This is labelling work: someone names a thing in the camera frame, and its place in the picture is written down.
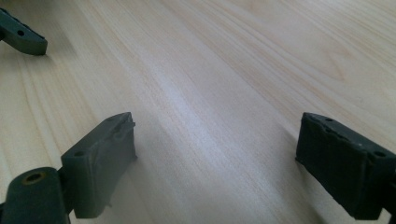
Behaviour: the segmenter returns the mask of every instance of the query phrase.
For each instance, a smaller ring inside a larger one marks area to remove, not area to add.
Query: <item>wooden table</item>
[[[73,223],[354,223],[294,160],[303,112],[396,152],[393,0],[0,7],[49,41],[43,57],[0,45],[1,201],[125,111],[139,159],[112,209]]]

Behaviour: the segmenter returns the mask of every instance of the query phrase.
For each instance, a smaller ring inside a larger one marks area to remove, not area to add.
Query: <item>dark green plastic part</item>
[[[2,224],[69,223],[58,172],[50,167],[19,175],[8,187]]]
[[[296,160],[356,219],[378,219],[396,156],[348,127],[304,113]]]
[[[69,223],[68,214],[98,217],[121,175],[137,157],[131,113],[105,119],[62,155],[63,167],[15,178],[0,204],[0,223]]]
[[[129,163],[136,159],[131,113],[104,120],[62,155],[76,217],[99,216]]]
[[[47,51],[48,42],[43,36],[2,8],[0,8],[0,40],[26,54],[44,55]]]

